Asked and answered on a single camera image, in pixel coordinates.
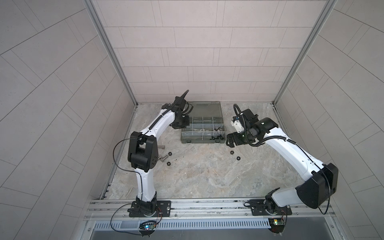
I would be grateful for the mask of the grey compartment organizer box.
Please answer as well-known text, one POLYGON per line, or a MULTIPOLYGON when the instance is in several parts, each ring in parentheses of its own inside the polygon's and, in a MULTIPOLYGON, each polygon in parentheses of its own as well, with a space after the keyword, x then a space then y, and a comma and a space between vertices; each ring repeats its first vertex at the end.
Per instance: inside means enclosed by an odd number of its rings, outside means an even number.
POLYGON ((190 102, 194 109, 189 114, 190 125, 182 129, 183 144, 223 144, 226 141, 224 132, 214 131, 215 127, 224 126, 224 118, 220 102, 190 102), (211 136, 220 136, 220 141, 211 140, 211 136))

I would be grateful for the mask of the silver spacer cluster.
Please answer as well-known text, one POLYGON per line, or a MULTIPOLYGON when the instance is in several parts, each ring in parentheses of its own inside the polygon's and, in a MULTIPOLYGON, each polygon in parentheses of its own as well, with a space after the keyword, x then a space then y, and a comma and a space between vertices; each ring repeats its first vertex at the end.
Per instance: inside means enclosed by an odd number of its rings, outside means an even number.
MULTIPOLYGON (((158 149, 164 150, 165 146, 164 145, 160 145, 160 146, 158 146, 158 149)), ((164 156, 159 155, 158 160, 163 163, 169 156, 170 155, 168 153, 166 153, 164 156)))

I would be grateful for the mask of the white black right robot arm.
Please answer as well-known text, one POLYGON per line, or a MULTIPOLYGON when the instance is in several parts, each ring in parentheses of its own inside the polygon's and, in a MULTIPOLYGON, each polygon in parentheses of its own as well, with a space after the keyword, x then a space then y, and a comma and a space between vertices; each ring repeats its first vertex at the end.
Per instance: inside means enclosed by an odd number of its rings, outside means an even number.
POLYGON ((317 209, 337 190, 339 170, 333 164, 324 164, 300 147, 270 118, 259 119, 251 110, 241 110, 234 104, 235 116, 231 122, 236 129, 227 135, 226 145, 260 147, 267 144, 277 151, 297 171, 304 183, 292 188, 274 189, 262 204, 270 215, 290 205, 305 204, 317 209))

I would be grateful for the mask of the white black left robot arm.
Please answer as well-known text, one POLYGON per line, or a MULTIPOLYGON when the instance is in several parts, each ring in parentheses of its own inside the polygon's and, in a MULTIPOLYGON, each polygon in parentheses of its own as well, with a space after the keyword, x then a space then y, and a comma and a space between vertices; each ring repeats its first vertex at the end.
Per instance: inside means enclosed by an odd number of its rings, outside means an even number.
POLYGON ((129 142, 128 162, 135 169, 138 194, 135 203, 144 215, 153 215, 157 210, 157 192, 154 186, 153 168, 159 160, 158 138, 167 127, 184 129, 190 124, 190 107, 185 100, 189 91, 175 97, 171 104, 164 104, 158 116, 140 132, 132 132, 129 142))

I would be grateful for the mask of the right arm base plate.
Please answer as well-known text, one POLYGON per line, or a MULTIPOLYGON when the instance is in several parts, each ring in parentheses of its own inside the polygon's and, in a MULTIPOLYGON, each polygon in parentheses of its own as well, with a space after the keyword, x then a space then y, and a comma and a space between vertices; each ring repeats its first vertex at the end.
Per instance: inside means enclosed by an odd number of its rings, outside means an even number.
POLYGON ((244 207, 251 209, 253 216, 290 216, 292 210, 290 207, 271 207, 266 205, 266 200, 248 200, 243 203, 244 207))

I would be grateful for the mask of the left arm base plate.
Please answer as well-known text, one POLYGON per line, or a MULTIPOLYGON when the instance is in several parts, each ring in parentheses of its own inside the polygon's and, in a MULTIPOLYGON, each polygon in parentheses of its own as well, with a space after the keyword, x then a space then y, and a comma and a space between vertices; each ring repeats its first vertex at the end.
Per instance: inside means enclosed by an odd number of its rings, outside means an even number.
POLYGON ((136 199, 131 208, 128 209, 130 218, 137 217, 169 217, 171 211, 171 201, 152 201, 143 202, 136 199))

